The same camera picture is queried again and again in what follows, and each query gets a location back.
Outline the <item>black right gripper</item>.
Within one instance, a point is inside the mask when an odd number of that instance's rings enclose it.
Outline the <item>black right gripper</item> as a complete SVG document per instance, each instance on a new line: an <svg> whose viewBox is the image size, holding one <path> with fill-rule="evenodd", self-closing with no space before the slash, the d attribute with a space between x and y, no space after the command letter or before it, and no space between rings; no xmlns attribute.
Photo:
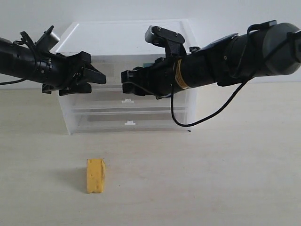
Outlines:
<svg viewBox="0 0 301 226"><path fill-rule="evenodd" d="M174 84L174 93L180 92L180 87L174 82L176 62L176 57L160 57L150 66L123 71L121 73L122 92L136 96L164 97L171 94L172 84Z"/></svg>

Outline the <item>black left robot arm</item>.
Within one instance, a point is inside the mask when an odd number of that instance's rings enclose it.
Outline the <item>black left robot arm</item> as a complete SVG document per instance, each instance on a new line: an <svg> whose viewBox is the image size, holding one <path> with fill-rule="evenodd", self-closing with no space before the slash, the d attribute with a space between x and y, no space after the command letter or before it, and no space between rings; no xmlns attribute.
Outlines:
<svg viewBox="0 0 301 226"><path fill-rule="evenodd" d="M40 83L42 93L58 91L60 96L89 94L93 83L106 83L105 74L92 66L89 53L52 54L38 51L30 43L22 47L8 40L0 41L0 72Z"/></svg>

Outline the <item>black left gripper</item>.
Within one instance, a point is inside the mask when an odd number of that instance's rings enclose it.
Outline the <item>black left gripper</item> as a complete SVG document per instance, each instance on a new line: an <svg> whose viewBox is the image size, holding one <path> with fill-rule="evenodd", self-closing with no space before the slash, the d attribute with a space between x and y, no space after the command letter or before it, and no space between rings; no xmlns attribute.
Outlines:
<svg viewBox="0 0 301 226"><path fill-rule="evenodd" d="M90 63L91 55L87 52L81 51L72 56L55 54L45 71L42 93L58 91L59 96L91 93L89 83L105 84L106 75Z"/></svg>

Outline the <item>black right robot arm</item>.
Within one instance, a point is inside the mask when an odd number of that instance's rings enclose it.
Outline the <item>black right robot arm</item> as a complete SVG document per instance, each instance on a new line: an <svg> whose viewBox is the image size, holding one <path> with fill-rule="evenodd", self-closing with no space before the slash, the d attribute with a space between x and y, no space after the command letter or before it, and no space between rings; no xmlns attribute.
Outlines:
<svg viewBox="0 0 301 226"><path fill-rule="evenodd" d="M300 29L275 20L189 51L181 34L159 26L150 26L145 40L164 48L166 55L150 66L122 72L125 94L165 98L214 83L225 87L254 77L290 75L301 66Z"/></svg>

